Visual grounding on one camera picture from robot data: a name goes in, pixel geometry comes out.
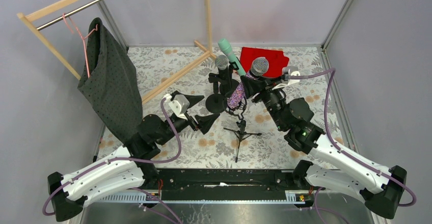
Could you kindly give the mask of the black round-base mic stand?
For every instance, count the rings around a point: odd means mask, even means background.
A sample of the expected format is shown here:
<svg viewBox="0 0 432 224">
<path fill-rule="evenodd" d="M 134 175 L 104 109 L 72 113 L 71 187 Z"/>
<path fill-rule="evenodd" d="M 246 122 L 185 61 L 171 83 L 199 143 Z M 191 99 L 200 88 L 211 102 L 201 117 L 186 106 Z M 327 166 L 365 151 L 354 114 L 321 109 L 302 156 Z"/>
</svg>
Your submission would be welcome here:
<svg viewBox="0 0 432 224">
<path fill-rule="evenodd" d="M 232 78 L 233 71 L 232 65 L 228 65 L 225 69 L 218 68 L 220 78 L 219 92 L 226 98 L 229 98 L 239 85 L 239 82 Z"/>
</svg>

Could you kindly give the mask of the purple glitter microphone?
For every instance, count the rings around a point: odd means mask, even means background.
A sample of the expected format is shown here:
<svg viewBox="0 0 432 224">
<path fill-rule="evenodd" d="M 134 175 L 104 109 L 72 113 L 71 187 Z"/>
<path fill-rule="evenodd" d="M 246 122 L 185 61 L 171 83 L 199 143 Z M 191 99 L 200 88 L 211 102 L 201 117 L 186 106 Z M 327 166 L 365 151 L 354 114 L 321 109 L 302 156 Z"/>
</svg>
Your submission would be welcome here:
<svg viewBox="0 0 432 224">
<path fill-rule="evenodd" d="M 240 77 L 241 82 L 227 100 L 227 106 L 232 110 L 239 107 L 243 98 L 246 98 L 247 95 L 250 94 L 251 81 L 261 78 L 268 71 L 268 69 L 269 62 L 265 57 L 256 58 L 252 62 L 251 67 L 246 75 Z"/>
</svg>

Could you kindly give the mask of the black tripod shock-mount stand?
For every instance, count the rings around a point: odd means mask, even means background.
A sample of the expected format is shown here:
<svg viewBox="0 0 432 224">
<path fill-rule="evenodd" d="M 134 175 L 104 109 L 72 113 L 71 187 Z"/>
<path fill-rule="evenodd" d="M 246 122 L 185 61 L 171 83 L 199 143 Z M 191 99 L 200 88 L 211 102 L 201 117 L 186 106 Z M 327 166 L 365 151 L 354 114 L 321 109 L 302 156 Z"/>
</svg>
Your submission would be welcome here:
<svg viewBox="0 0 432 224">
<path fill-rule="evenodd" d="M 236 125 L 238 127 L 237 130 L 229 129 L 226 127 L 223 128 L 224 130 L 233 132 L 235 134 L 236 138 L 238 139 L 236 156 L 235 156 L 235 163 L 238 163 L 238 156 L 239 156 L 241 142 L 244 141 L 245 139 L 251 137 L 251 136 L 262 136 L 261 132 L 259 132 L 259 133 L 246 132 L 247 122 L 244 118 L 244 113 L 246 111 L 246 108 L 247 108 L 247 100 L 246 100 L 246 98 L 243 98 L 237 107 L 235 107 L 235 108 L 227 107 L 225 109 L 225 112 L 227 114 L 229 114 L 231 116 L 235 116 L 238 118 L 238 121 L 236 122 Z"/>
</svg>

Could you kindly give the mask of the black glitter microphone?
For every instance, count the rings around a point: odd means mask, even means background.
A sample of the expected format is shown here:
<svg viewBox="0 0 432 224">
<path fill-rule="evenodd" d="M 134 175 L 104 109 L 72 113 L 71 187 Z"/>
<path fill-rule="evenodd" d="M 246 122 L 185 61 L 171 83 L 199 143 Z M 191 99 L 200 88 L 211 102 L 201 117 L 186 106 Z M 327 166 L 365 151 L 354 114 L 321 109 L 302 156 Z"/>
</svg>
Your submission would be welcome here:
<svg viewBox="0 0 432 224">
<path fill-rule="evenodd" d="M 219 78 L 221 79 L 220 83 L 220 92 L 225 95 L 232 89 L 231 85 L 231 72 L 229 69 L 229 59 L 221 54 L 215 59 L 215 66 L 218 69 Z"/>
</svg>

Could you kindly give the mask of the mint green microphone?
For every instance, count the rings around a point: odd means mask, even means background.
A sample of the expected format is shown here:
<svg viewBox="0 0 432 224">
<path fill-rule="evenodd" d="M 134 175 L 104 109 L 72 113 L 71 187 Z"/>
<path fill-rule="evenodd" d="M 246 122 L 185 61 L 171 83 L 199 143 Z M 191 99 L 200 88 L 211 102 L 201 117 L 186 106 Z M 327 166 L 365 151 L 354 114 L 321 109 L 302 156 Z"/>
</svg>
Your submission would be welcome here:
<svg viewBox="0 0 432 224">
<path fill-rule="evenodd" d="M 233 66 L 233 69 L 237 71 L 239 76 L 245 76 L 246 71 L 242 67 L 239 59 L 235 55 L 231 44 L 225 38 L 222 38 L 218 41 L 218 46 L 221 52 L 228 58 L 229 63 Z"/>
</svg>

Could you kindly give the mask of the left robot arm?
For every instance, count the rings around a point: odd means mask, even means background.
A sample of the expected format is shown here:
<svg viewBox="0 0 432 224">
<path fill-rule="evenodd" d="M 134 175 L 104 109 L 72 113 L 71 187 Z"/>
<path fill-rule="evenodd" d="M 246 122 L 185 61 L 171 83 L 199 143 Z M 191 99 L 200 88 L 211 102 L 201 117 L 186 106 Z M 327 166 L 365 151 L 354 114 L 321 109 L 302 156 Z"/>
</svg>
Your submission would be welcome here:
<svg viewBox="0 0 432 224">
<path fill-rule="evenodd" d="M 204 96 L 185 95 L 178 91 L 164 95 L 160 102 L 165 120 L 149 114 L 137 132 L 122 146 L 92 164 L 62 175 L 47 177 L 49 197 L 42 212 L 55 216 L 57 222 L 67 221 L 105 196 L 141 186 L 154 186 L 159 176 L 156 164 L 176 160 L 182 151 L 180 132 L 187 127 L 206 134 L 220 116 L 190 116 L 187 110 Z"/>
</svg>

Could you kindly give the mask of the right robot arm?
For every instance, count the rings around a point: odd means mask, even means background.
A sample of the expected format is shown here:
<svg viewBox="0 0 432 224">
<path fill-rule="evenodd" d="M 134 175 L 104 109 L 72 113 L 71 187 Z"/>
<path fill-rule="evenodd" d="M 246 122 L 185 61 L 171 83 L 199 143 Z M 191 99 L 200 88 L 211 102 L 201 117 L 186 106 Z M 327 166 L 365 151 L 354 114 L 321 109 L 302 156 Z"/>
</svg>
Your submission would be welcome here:
<svg viewBox="0 0 432 224">
<path fill-rule="evenodd" d="M 314 112 L 305 98 L 286 102 L 273 79 L 256 80 L 241 76 L 246 98 L 263 102 L 284 139 L 296 151 L 324 160 L 337 168 L 324 170 L 301 160 L 293 171 L 299 187 L 323 187 L 359 200 L 371 212 L 393 219 L 404 192 L 407 171 L 395 165 L 378 164 L 351 149 L 330 140 L 331 136 L 312 123 Z"/>
</svg>

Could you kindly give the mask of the red folded cloth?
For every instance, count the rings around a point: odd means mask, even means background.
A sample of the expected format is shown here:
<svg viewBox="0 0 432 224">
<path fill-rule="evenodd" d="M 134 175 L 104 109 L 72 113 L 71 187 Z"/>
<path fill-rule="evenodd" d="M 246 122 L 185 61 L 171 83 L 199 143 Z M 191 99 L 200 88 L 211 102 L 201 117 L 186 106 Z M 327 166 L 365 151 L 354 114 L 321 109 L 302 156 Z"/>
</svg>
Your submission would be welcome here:
<svg viewBox="0 0 432 224">
<path fill-rule="evenodd" d="M 268 60 L 269 68 L 263 75 L 268 78 L 276 78 L 282 75 L 282 69 L 288 66 L 289 57 L 285 56 L 282 50 L 271 50 L 254 47 L 243 47 L 240 53 L 240 63 L 243 69 L 248 72 L 252 62 L 256 58 L 264 57 Z"/>
</svg>

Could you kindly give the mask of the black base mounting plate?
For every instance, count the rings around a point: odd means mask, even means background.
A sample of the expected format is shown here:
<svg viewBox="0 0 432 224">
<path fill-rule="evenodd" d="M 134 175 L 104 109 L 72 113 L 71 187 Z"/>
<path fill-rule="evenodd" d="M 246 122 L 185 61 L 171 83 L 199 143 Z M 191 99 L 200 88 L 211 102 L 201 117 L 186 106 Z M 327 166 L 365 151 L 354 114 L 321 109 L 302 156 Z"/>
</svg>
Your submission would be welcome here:
<svg viewBox="0 0 432 224">
<path fill-rule="evenodd" d="M 285 201 L 287 192 L 313 193 L 291 170 L 159 169 L 140 189 L 163 201 Z"/>
</svg>

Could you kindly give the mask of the dark grey dotted garment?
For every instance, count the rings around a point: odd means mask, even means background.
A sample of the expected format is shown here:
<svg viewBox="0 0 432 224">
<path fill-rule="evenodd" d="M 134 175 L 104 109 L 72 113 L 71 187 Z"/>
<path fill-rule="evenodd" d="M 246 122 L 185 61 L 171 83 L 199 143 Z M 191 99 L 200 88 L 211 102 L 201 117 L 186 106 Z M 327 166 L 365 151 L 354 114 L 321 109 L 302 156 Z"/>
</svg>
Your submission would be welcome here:
<svg viewBox="0 0 432 224">
<path fill-rule="evenodd" d="M 78 90 L 91 104 L 106 128 L 121 142 L 134 134 L 143 116 L 137 71 L 126 50 L 100 18 L 90 23 L 85 68 Z"/>
</svg>

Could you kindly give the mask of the wooden clothes rack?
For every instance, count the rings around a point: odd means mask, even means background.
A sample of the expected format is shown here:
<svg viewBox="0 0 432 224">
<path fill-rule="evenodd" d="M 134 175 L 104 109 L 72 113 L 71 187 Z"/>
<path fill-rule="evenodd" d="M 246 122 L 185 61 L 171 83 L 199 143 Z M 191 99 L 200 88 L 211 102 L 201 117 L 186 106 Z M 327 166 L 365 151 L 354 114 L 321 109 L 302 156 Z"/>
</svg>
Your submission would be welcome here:
<svg viewBox="0 0 432 224">
<path fill-rule="evenodd" d="M 103 15 L 104 19 L 107 21 L 108 27 L 111 31 L 114 32 L 114 37 L 117 41 L 119 41 L 120 45 L 123 49 L 128 50 L 129 46 L 127 46 L 126 41 L 124 37 L 122 36 L 120 29 L 118 25 L 116 24 L 114 17 L 112 16 L 107 4 L 104 2 L 105 0 L 92 0 L 89 3 L 86 3 L 68 13 L 65 13 L 64 15 L 57 17 L 53 20 L 48 21 L 45 24 L 40 25 L 39 27 L 36 27 L 33 22 L 36 20 L 39 20 L 47 15 L 50 15 L 56 11 L 59 11 L 67 6 L 70 6 L 71 4 L 74 4 L 80 0 L 59 0 L 51 5 L 48 5 L 44 8 L 41 8 L 33 13 L 30 14 L 24 14 L 24 13 L 17 13 L 18 19 L 38 38 L 41 43 L 62 63 L 62 65 L 76 78 L 80 79 L 81 75 L 76 71 L 75 68 L 72 67 L 72 65 L 67 61 L 67 59 L 54 47 L 54 45 L 41 33 L 42 30 L 60 22 L 66 19 L 67 17 L 71 17 L 83 10 L 88 9 L 89 7 L 93 5 L 97 5 L 101 14 Z M 198 40 L 194 40 L 194 46 L 198 47 L 202 54 L 187 64 L 184 68 L 182 68 L 180 71 L 174 73 L 169 78 L 167 78 L 165 81 L 161 82 L 156 88 L 152 89 L 151 91 L 147 92 L 142 97 L 142 103 L 145 104 L 149 102 L 151 99 L 156 97 L 156 95 L 163 92 L 165 89 L 167 89 L 169 86 L 171 86 L 174 82 L 178 81 L 180 78 L 185 76 L 188 72 L 192 71 L 193 69 L 197 68 L 200 64 L 203 63 L 206 59 L 215 59 L 215 54 L 213 52 L 213 43 L 212 43 L 212 23 L 211 23 L 211 6 L 210 6 L 210 0 L 203 0 L 204 4 L 204 13 L 205 13 L 205 27 L 206 27 L 206 45 L 202 44 Z"/>
</svg>

